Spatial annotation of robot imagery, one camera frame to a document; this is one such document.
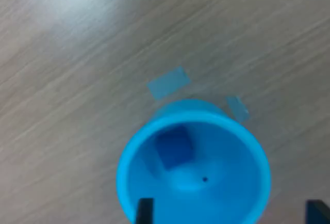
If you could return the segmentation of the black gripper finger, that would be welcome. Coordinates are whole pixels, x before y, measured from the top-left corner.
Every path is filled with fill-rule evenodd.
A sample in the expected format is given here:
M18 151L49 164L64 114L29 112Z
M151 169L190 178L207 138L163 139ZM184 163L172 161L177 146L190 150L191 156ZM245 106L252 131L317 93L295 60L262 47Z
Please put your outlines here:
M329 207L324 201L318 199L307 200L306 224L330 224Z
M138 202L135 224L153 224L153 198L141 198Z

